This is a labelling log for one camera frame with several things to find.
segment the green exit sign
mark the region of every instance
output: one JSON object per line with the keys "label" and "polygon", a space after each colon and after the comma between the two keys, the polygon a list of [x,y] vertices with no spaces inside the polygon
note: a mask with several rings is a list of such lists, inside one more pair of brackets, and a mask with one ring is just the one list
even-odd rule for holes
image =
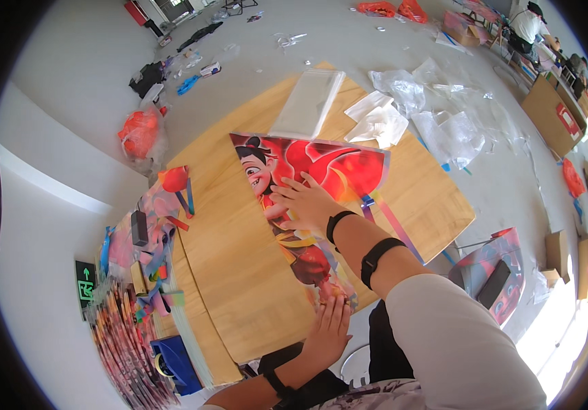
{"label": "green exit sign", "polygon": [[93,300],[96,289],[96,267],[92,263],[76,261],[76,284],[80,308],[84,309]]}

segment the wooden table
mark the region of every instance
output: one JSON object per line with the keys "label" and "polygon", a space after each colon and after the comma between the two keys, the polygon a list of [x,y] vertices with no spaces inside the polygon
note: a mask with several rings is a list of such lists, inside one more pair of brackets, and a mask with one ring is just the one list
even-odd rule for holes
{"label": "wooden table", "polygon": [[[332,68],[328,63],[318,67]],[[196,216],[188,221],[189,231],[180,232],[184,252],[174,251],[173,263],[178,284],[188,286],[186,299],[192,298],[193,285],[198,288],[196,301],[191,304],[188,299],[185,310],[190,319],[197,317],[199,323],[192,323],[192,328],[205,348],[213,374],[216,368],[211,361],[228,373],[228,360],[218,356],[229,355],[243,363],[304,339],[314,317],[228,135],[232,131],[267,133],[297,80],[298,76],[284,80],[235,109],[167,166],[189,165],[191,170]],[[346,78],[318,139],[342,140],[355,126],[343,111],[366,94]],[[377,146],[375,141],[363,144]],[[409,131],[391,152],[389,176],[380,192],[422,258],[429,261],[474,220],[474,211]],[[348,206],[359,212],[357,203]],[[379,210],[374,217],[378,225],[394,234]],[[341,256],[336,256],[354,284],[358,309],[375,301],[376,295],[351,274]]]}

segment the white tissue paper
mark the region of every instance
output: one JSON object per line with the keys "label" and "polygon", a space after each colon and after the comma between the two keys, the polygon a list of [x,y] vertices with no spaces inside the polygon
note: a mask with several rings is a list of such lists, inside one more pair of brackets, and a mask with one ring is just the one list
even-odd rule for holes
{"label": "white tissue paper", "polygon": [[392,97],[374,91],[344,111],[358,123],[345,140],[376,140],[380,149],[396,145],[408,127],[408,120],[396,110],[392,101]]}
{"label": "white tissue paper", "polygon": [[394,101],[392,97],[387,96],[380,91],[374,91],[372,94],[369,94],[355,103],[352,107],[348,108],[344,113],[351,117],[353,121],[359,123],[360,120],[368,113],[372,112],[374,108],[391,105],[392,101]]}
{"label": "white tissue paper", "polygon": [[392,104],[388,104],[385,107],[376,107],[368,113],[345,136],[345,140],[348,142],[376,140],[382,150],[396,145],[407,127],[408,120]]}

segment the black elastic band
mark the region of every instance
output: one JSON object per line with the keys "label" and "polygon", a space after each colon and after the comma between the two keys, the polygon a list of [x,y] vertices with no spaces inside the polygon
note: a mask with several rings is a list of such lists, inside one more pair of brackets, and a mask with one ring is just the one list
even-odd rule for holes
{"label": "black elastic band", "polygon": [[386,253],[388,250],[392,249],[395,246],[405,246],[403,242],[396,239],[395,237],[389,237],[378,242],[372,250],[367,252],[364,258],[362,258],[362,269],[360,270],[360,279],[362,279],[362,283],[367,285],[369,289],[372,288],[372,273],[378,267],[378,260],[380,257]]}
{"label": "black elastic band", "polygon": [[339,214],[335,215],[334,217],[328,218],[328,225],[326,226],[326,238],[328,238],[328,242],[335,244],[333,240],[333,231],[335,230],[335,225],[340,221],[340,219],[347,217],[349,215],[357,215],[355,212],[350,210],[343,210]]}
{"label": "black elastic band", "polygon": [[282,381],[276,376],[276,372],[273,370],[267,371],[263,374],[266,381],[271,384],[273,389],[276,391],[276,396],[281,399],[289,399],[293,397],[296,393],[296,390],[291,388],[290,386],[285,386]]}

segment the orange plastic bag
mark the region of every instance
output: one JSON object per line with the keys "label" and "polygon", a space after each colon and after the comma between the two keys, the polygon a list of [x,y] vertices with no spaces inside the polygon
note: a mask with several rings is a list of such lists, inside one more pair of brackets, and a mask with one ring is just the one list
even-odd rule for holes
{"label": "orange plastic bag", "polygon": [[399,6],[399,14],[403,17],[407,17],[410,20],[416,21],[418,23],[426,23],[429,20],[429,17],[426,15],[419,4],[417,4],[417,0],[404,0],[403,3]]}
{"label": "orange plastic bag", "polygon": [[157,110],[135,111],[117,133],[131,159],[144,160],[159,131]]}
{"label": "orange plastic bag", "polygon": [[394,14],[396,13],[394,5],[386,1],[358,4],[358,11],[361,13],[367,13],[369,11],[379,14],[381,17],[394,17]]}
{"label": "orange plastic bag", "polygon": [[574,164],[567,158],[563,160],[563,178],[568,184],[569,193],[574,197],[578,198],[581,193],[585,192],[585,185],[574,169]]}

